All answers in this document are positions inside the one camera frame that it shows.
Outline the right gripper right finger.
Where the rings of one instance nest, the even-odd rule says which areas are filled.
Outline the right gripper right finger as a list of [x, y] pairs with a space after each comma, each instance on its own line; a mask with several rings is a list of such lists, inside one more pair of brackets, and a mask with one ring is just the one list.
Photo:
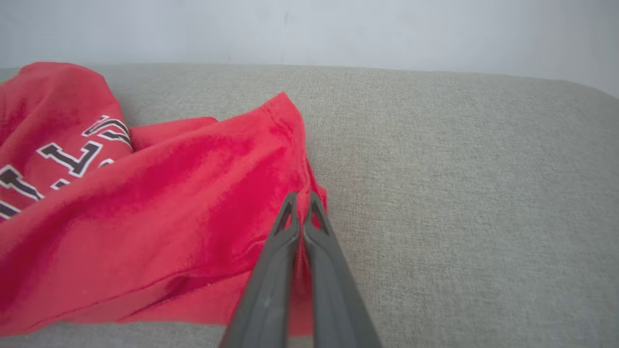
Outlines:
[[314, 348], [383, 348], [316, 192], [309, 204], [303, 243], [311, 267]]

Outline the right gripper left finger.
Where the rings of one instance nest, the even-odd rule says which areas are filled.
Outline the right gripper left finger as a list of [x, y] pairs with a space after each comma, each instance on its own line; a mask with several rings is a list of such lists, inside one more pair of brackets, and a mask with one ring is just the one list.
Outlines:
[[288, 306], [300, 243], [296, 192], [281, 205], [219, 348], [286, 348]]

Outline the red Bulls 23 jersey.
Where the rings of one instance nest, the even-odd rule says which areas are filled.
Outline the red Bulls 23 jersey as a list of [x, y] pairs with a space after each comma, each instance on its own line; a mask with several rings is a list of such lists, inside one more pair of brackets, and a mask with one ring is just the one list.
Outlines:
[[56, 322], [226, 325], [285, 196], [326, 203], [285, 93], [218, 121], [128, 127], [104, 77], [0, 84], [0, 337]]

